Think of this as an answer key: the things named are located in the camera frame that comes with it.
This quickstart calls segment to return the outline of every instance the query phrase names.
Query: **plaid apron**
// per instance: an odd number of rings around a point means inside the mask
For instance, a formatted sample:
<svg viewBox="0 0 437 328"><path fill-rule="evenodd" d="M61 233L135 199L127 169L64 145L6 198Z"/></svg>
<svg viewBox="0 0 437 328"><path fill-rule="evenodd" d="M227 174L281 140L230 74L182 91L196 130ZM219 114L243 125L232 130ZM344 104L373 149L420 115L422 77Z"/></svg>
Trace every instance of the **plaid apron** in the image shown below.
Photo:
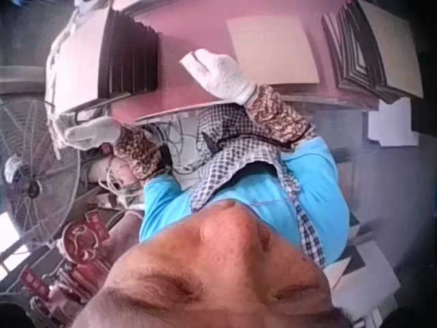
<svg viewBox="0 0 437 328"><path fill-rule="evenodd" d="M298 202L299 182L281 160L281 151L292 152L293 145L285 148L270 139L268 131L253 122L243 107L225 104L201 111L196 146L202 166L199 168L200 182L193 187L191 195L193 212L204 207L214 193L246 165L268 163L276 169L281 186L296 208L302 250L319 266L324 266L320 239Z"/></svg>

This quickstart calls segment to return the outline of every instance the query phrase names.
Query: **pink table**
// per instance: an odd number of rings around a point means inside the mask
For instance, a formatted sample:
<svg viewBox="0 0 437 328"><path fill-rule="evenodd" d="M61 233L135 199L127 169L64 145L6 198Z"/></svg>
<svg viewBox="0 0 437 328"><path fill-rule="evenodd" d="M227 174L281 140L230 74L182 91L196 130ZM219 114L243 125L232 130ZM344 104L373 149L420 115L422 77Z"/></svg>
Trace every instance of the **pink table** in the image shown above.
<svg viewBox="0 0 437 328"><path fill-rule="evenodd" d="M280 87L285 99L375 109L377 99L338 90L321 17L336 12L345 0L179 0L145 12L136 21L160 32L159 87L113 104L113 115L131 122L144 117L201 107L218 99L203 91L179 60L189 51L205 48L232 56L234 47L226 20L241 16L297 16L307 32L318 67L320 84Z"/></svg>

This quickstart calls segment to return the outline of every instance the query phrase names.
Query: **electric fan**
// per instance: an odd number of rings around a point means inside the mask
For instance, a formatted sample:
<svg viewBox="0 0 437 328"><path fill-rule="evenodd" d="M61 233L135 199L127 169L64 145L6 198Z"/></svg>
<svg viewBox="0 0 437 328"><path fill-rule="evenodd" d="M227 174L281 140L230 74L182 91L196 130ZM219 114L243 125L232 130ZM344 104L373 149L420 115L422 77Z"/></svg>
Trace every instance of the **electric fan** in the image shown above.
<svg viewBox="0 0 437 328"><path fill-rule="evenodd" d="M56 159L47 106L33 98L0 102L0 211L9 213L30 251L54 241L79 183L79 151L60 150L61 159Z"/></svg>

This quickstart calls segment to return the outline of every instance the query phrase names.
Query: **hand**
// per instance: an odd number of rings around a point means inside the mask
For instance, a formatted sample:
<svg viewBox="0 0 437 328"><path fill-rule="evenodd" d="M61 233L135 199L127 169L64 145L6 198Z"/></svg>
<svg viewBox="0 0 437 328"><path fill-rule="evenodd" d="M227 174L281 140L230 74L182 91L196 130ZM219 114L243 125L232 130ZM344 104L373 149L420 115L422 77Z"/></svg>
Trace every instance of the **hand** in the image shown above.
<svg viewBox="0 0 437 328"><path fill-rule="evenodd" d="M105 142L114 143L120 136L120 123L109 116L76 125L73 116L61 115L54 122L58 137L70 147L79 150L96 148Z"/></svg>
<svg viewBox="0 0 437 328"><path fill-rule="evenodd" d="M205 49L191 52L180 63L209 93L239 105L253 95L256 84L243 76L237 62L228 55L216 55Z"/></svg>

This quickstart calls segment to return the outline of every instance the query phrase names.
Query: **eye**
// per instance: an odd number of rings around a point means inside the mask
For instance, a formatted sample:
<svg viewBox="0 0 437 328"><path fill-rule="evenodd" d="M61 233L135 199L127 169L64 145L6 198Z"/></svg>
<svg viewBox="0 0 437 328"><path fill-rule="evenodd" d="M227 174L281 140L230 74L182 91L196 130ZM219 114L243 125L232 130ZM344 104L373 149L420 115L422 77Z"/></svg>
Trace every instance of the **eye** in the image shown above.
<svg viewBox="0 0 437 328"><path fill-rule="evenodd" d="M190 303L200 296L199 288L183 277L152 274L143 276L141 280L146 283L146 288L154 297L162 297L168 301Z"/></svg>
<svg viewBox="0 0 437 328"><path fill-rule="evenodd" d="M293 300L293 299L301 299L303 296L312 294L317 292L317 288L315 286L288 286L284 289L281 289L277 292L274 297L278 300Z"/></svg>

